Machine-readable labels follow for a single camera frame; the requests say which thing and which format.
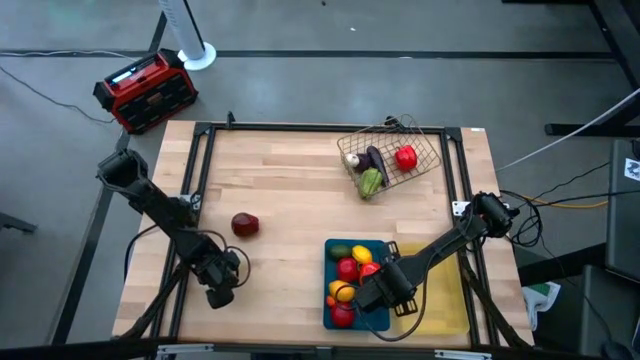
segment wire basket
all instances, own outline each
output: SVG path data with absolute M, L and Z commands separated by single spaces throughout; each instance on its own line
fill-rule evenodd
M 378 190 L 367 198 L 391 189 L 392 187 L 426 174 L 440 166 L 441 160 L 429 139 L 424 135 L 416 121 L 407 114 L 397 117 L 387 117 L 381 125 L 374 125 L 338 139 L 338 148 L 344 167 L 349 172 L 356 188 L 360 183 L 358 174 L 346 161 L 347 154 L 366 153 L 367 147 L 375 146 L 380 151 L 384 166 L 389 177 L 387 186 L 380 186 Z M 395 161 L 396 151 L 405 145 L 411 145 L 416 152 L 418 164 L 408 172 L 398 169 Z

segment green pepper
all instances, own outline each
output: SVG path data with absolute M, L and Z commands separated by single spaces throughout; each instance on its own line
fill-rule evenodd
M 360 184 L 358 185 L 358 193 L 363 199 L 371 197 L 382 184 L 382 174 L 378 169 L 370 168 L 360 176 Z

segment wooden table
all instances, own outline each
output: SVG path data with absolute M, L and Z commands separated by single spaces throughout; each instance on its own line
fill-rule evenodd
M 194 124 L 171 121 L 167 125 L 153 175 L 153 181 L 167 194 L 180 191 Z M 466 334 L 413 335 L 400 342 L 384 343 L 368 332 L 328 331 L 323 327 L 325 240 L 380 239 L 426 245 L 452 226 L 442 166 L 366 203 L 358 198 L 339 160 L 336 140 L 344 135 L 216 132 L 200 228 L 220 231 L 229 245 L 244 249 L 251 258 L 252 273 L 249 282 L 235 291 L 235 300 L 217 310 L 209 307 L 205 289 L 192 276 L 180 324 L 181 341 L 469 346 Z M 487 134 L 483 129 L 465 128 L 462 135 L 472 191 L 497 194 Z M 439 138 L 430 136 L 429 140 L 440 153 Z M 456 189 L 461 199 L 456 152 L 453 145 L 450 147 Z M 261 231 L 254 239 L 241 241 L 231 232 L 231 217 L 242 211 L 260 218 Z M 149 225 L 150 220 L 144 217 L 141 229 Z M 114 335 L 129 329 L 157 294 L 168 241 L 158 231 L 137 242 Z M 493 300 L 518 334 L 533 343 L 511 244 L 503 239 L 489 239 L 484 246 L 484 256 Z M 173 303 L 171 298 L 165 308 L 161 335 L 168 333 Z M 477 299 L 475 305 L 482 343 L 488 343 L 484 314 Z M 395 334 L 393 328 L 387 334 Z

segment gray floor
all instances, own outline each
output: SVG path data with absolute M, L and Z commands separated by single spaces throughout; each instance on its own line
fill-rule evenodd
M 0 48 L 146 50 L 159 14 L 152 0 L 38 2 L 42 6 L 0 0 Z M 607 50 L 582 6 L 499 0 L 190 3 L 205 40 L 223 50 Z M 16 13 L 38 19 L 47 31 L 29 30 Z M 177 48 L 169 30 L 162 46 Z M 0 66 L 35 88 L 105 120 L 109 114 L 91 96 L 93 83 L 127 63 L 0 57 Z M 223 120 L 232 110 L 238 121 L 369 124 L 409 113 L 424 125 L 487 128 L 496 166 L 550 142 L 545 123 L 584 123 L 630 92 L 620 68 L 608 61 L 220 58 L 192 78 L 200 98 L 180 119 Z M 50 335 L 80 250 L 98 191 L 96 165 L 112 151 L 119 127 L 53 106 L 3 74 L 0 113 L 0 211 L 40 226 L 31 236 L 0 232 L 0 347 L 38 345 Z M 160 126 L 131 140 L 151 167 L 163 132 Z M 609 146 L 606 139 L 570 139 L 499 173 L 500 186 L 534 195 L 606 161 Z M 603 191 L 607 179 L 601 170 L 550 198 Z M 604 240 L 605 208 L 545 208 L 542 214 L 545 240 L 556 255 Z M 70 341 L 109 337 L 124 249 L 139 221 L 116 196 Z M 549 256 L 540 247 L 533 251 Z

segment sticker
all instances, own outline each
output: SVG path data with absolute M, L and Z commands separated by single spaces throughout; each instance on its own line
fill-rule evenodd
M 624 163 L 624 176 L 640 181 L 640 162 L 627 158 Z

